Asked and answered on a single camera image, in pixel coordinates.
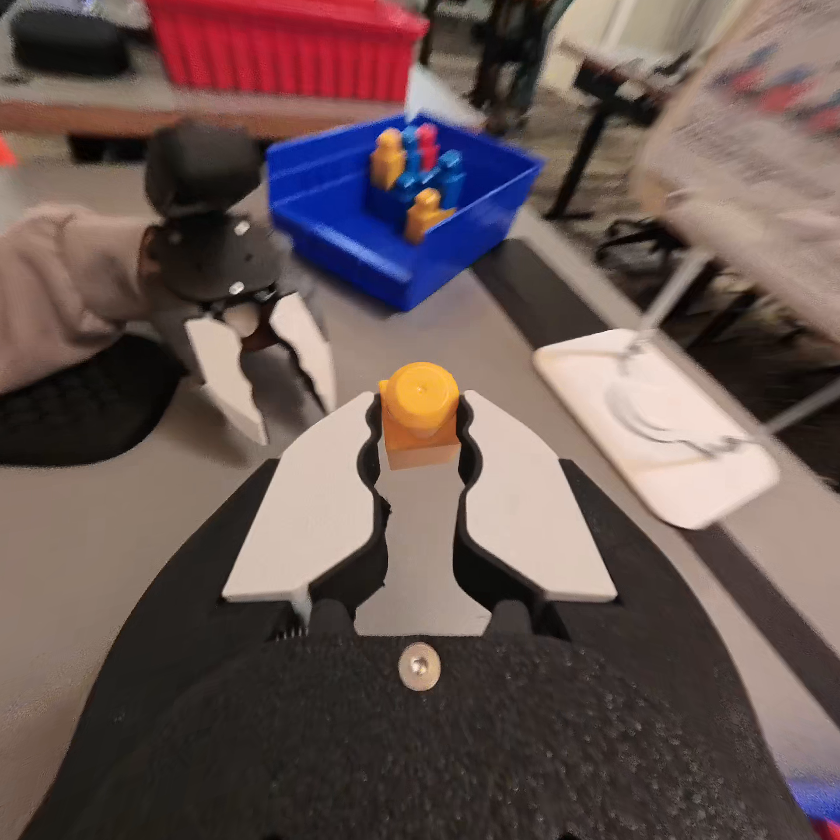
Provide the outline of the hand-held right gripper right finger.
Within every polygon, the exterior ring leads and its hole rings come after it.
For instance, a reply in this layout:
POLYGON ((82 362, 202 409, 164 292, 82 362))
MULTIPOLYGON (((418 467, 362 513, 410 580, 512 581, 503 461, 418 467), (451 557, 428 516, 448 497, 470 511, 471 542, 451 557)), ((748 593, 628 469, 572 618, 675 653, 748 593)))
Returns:
POLYGON ((492 612, 618 597, 560 458, 530 427, 476 391, 459 400, 455 579, 492 612))

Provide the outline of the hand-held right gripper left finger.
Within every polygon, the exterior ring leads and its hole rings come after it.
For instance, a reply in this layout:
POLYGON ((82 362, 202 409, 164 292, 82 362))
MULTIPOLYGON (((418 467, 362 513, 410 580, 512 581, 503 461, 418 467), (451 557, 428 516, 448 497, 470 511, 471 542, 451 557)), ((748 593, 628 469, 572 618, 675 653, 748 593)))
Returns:
POLYGON ((381 398, 363 392, 286 449, 222 590, 226 602, 287 602, 309 618, 332 600, 355 616, 383 587, 390 507, 376 488, 381 438, 381 398))

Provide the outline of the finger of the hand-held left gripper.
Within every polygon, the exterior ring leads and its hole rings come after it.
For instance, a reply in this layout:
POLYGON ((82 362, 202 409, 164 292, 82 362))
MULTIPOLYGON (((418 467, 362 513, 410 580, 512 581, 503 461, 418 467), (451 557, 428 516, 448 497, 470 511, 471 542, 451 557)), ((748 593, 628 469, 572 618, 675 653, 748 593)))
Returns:
POLYGON ((338 386, 332 346, 302 296, 294 292, 279 298, 269 315, 269 325, 278 342, 291 353, 323 412, 334 412, 338 386))
POLYGON ((242 369, 242 343, 237 331, 212 317, 186 320, 184 328, 206 396, 229 425, 256 445, 267 446, 266 423, 242 369))

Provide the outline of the yellow one-stud mega block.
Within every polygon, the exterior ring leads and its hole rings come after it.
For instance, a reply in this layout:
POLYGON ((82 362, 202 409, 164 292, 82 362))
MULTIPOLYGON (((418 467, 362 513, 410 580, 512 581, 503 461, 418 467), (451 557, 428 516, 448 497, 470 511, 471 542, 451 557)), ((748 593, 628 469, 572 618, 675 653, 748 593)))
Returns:
POLYGON ((460 391, 444 367, 404 365, 379 383, 382 436, 391 470, 441 466, 459 456, 460 391))

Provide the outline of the group of built block steps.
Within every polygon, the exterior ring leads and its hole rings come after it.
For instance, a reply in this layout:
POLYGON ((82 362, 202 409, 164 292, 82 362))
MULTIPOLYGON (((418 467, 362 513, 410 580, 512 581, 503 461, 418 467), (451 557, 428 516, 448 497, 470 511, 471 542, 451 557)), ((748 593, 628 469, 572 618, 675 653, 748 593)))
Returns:
POLYGON ((439 141, 435 123, 412 123, 386 129, 370 154, 366 211, 409 245, 421 245, 462 204, 464 155, 439 141))

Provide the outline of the person's left forearm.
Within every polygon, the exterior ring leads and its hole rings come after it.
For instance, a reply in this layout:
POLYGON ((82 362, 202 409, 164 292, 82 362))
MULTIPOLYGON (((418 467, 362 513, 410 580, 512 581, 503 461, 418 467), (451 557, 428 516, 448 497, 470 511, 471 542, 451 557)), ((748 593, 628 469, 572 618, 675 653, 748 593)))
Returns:
POLYGON ((85 363, 150 322, 151 221, 40 204, 1 236, 1 394, 85 363))

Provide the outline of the white book stand with board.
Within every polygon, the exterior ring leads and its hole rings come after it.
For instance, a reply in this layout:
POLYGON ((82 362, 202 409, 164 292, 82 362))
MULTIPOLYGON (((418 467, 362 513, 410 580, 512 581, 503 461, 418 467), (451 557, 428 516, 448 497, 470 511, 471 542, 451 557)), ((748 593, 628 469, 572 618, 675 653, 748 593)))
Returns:
POLYGON ((753 432, 735 423, 680 373, 655 345, 659 325, 711 261, 733 268, 771 294, 799 320, 838 343, 838 280, 796 274, 776 265, 736 260, 696 245, 664 216, 671 187, 652 172, 657 152, 699 71, 670 99, 633 174, 642 203, 691 250, 635 331, 614 329, 589 339, 545 346, 533 355, 542 378, 658 518, 697 530, 727 516, 779 480, 763 441, 838 402, 838 379, 765 421, 753 432))

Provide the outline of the black round cushion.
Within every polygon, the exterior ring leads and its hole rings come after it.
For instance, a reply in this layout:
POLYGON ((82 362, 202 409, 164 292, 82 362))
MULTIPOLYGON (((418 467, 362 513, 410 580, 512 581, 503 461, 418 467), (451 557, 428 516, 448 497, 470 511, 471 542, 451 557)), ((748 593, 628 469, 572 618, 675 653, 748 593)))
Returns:
POLYGON ((162 344, 127 334, 90 360, 2 396, 1 465, 88 466, 158 426, 186 368, 162 344))

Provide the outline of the wooden side table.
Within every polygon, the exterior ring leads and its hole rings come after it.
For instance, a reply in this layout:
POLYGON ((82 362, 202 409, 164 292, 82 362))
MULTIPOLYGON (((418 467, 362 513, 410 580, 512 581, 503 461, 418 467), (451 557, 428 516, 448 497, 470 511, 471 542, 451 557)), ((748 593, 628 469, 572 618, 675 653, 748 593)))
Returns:
POLYGON ((402 102, 271 96, 174 87, 152 64, 125 77, 95 80, 2 70, 3 131, 97 139, 147 139, 192 120, 285 140, 403 112, 402 102))

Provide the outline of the red plastic bin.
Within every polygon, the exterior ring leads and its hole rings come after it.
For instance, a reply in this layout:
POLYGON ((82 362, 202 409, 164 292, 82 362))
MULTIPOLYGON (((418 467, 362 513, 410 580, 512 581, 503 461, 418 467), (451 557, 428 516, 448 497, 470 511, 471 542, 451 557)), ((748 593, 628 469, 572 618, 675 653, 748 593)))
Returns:
POLYGON ((148 1, 171 83, 402 102, 429 21, 384 1, 148 1))

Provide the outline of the black zip case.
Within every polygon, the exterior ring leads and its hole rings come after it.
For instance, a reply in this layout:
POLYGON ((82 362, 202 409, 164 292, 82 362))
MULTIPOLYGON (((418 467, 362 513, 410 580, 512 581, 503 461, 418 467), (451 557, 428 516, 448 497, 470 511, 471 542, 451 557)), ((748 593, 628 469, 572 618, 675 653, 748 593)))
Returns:
POLYGON ((13 14, 9 34, 14 61, 22 70, 109 79, 132 67, 122 30, 95 14, 58 6, 25 7, 13 14))

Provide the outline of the black office chair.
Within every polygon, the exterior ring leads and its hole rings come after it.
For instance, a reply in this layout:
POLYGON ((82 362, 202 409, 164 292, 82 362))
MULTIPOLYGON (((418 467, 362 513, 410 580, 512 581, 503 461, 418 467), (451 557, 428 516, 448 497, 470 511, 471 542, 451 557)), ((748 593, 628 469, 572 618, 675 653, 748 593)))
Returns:
POLYGON ((617 217, 605 228, 593 260, 625 277, 666 279, 691 246, 655 217, 617 217))

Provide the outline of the wooden desk with black legs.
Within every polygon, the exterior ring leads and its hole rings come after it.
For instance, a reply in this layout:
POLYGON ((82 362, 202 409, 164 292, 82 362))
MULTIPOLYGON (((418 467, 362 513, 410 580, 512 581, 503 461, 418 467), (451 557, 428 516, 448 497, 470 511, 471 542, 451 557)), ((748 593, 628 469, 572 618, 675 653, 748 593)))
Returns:
POLYGON ((573 88, 595 103, 559 191, 543 218, 549 222, 577 222, 592 218, 591 212, 571 211, 570 206, 607 123, 621 118, 641 128, 651 126, 669 93, 679 84, 692 52, 688 50, 671 61, 651 65, 643 57, 619 61, 604 51, 569 39, 561 42, 560 51, 578 62, 573 88))

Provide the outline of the printed instruction sheet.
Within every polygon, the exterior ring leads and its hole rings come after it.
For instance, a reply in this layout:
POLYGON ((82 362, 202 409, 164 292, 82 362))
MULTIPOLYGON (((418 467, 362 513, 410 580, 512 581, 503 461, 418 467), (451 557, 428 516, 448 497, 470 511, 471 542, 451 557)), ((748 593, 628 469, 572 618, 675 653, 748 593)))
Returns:
POLYGON ((696 245, 838 280, 838 26, 838 2, 758 2, 686 92, 649 162, 696 245))

